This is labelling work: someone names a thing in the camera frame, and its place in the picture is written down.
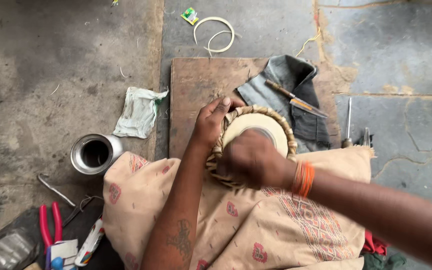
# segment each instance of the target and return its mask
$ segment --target tabla drum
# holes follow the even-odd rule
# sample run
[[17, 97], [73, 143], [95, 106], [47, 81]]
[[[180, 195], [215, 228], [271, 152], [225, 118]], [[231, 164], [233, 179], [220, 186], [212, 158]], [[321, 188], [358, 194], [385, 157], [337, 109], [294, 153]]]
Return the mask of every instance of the tabla drum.
[[232, 176], [222, 176], [217, 172], [218, 160], [223, 156], [225, 146], [247, 129], [254, 129], [269, 138], [276, 150], [289, 160], [295, 161], [296, 143], [291, 126], [286, 119], [268, 107], [258, 105], [237, 107], [225, 115], [221, 121], [221, 134], [207, 159], [209, 173], [222, 184], [240, 189], [243, 183], [233, 181]]

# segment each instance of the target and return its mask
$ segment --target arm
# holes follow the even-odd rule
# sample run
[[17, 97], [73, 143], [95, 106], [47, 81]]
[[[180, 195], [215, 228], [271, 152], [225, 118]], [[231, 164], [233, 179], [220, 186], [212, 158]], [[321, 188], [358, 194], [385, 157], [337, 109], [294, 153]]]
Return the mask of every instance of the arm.
[[[290, 189], [296, 164], [282, 157], [254, 131], [244, 132], [225, 148], [223, 161], [254, 186]], [[308, 198], [381, 236], [396, 247], [432, 264], [432, 203], [409, 193], [342, 179], [315, 170]]]
[[240, 106], [244, 106], [242, 101], [218, 98], [201, 109], [171, 191], [149, 237], [142, 270], [189, 268], [206, 159], [219, 138], [223, 117], [230, 108]]

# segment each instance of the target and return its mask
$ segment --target red pliers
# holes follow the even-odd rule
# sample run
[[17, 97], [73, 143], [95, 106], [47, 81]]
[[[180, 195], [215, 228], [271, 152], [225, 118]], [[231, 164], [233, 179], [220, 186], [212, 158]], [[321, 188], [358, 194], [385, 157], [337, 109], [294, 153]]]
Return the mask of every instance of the red pliers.
[[51, 238], [50, 230], [48, 229], [46, 205], [39, 206], [39, 229], [41, 231], [41, 237], [43, 237], [44, 254], [46, 254], [46, 250], [49, 246], [63, 239], [63, 221], [61, 219], [61, 212], [58, 202], [53, 202], [51, 204], [51, 209], [53, 211], [54, 217], [54, 242]]

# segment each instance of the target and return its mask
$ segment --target green packet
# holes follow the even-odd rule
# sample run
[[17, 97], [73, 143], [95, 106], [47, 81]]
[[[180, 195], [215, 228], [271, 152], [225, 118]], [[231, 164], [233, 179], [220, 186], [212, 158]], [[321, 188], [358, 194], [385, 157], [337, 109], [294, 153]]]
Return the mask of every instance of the green packet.
[[196, 17], [197, 13], [193, 8], [189, 8], [186, 11], [181, 14], [181, 17], [188, 21], [192, 26], [195, 25], [195, 22], [199, 20], [198, 17]]

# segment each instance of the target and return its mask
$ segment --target beige patterned cloth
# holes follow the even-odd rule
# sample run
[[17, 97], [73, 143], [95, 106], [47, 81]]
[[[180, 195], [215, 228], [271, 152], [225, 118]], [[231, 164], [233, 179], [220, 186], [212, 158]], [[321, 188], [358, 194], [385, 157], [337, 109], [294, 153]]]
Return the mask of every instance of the beige patterned cloth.
[[[355, 146], [296, 156], [369, 183], [373, 151]], [[125, 268], [139, 269], [180, 160], [149, 163], [126, 152], [105, 175], [103, 226]], [[360, 270], [364, 228], [318, 203], [264, 188], [231, 191], [205, 178], [189, 269]]]

